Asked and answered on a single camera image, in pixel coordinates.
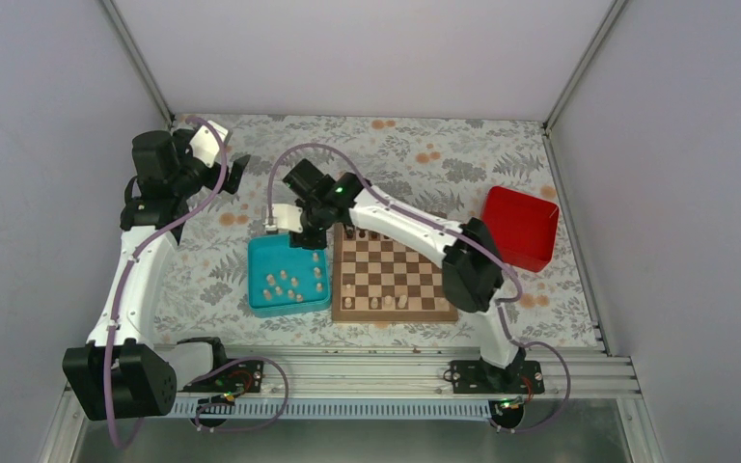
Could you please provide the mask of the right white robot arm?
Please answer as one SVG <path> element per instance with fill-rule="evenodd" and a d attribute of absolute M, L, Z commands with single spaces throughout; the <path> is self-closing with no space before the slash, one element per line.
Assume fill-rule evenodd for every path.
<path fill-rule="evenodd" d="M 439 266 L 449 302 L 479 318 L 486 385 L 506 393 L 519 383 L 519 364 L 526 354 L 509 333 L 502 307 L 521 298 L 522 286 L 482 220 L 459 223 L 421 211 L 370 183 L 356 166 L 334 179 L 303 159 L 283 183 L 296 199 L 278 204 L 267 195 L 267 232 L 285 232 L 291 246 L 321 250 L 327 230 L 340 224 L 378 232 L 412 248 Z"/>

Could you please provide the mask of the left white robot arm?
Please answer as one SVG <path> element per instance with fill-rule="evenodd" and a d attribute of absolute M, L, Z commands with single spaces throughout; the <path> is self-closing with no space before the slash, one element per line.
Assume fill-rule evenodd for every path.
<path fill-rule="evenodd" d="M 193 380 L 208 391 L 230 377 L 217 338 L 182 340 L 154 349 L 154 312 L 181 240 L 188 201 L 201 189 L 235 193 L 250 158 L 220 159 L 230 132 L 197 128 L 154 130 L 132 141 L 136 174 L 124 191 L 121 253 L 113 284 L 86 344 L 66 351 L 63 372 L 91 421 L 164 416 Z"/>

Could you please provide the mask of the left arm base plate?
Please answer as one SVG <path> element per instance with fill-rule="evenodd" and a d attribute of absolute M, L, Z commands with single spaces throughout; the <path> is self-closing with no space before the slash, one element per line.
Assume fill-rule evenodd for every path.
<path fill-rule="evenodd" d="M 219 395 L 258 393 L 261 390 L 263 370 L 264 362 L 260 360 L 237 362 L 210 378 L 185 386 L 182 391 Z"/>

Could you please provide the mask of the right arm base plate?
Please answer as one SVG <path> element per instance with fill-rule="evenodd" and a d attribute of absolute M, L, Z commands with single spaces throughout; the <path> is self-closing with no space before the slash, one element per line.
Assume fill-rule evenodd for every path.
<path fill-rule="evenodd" d="M 543 394 L 540 363 L 519 360 L 514 366 L 496 368 L 484 360 L 455 360 L 442 375 L 456 395 Z"/>

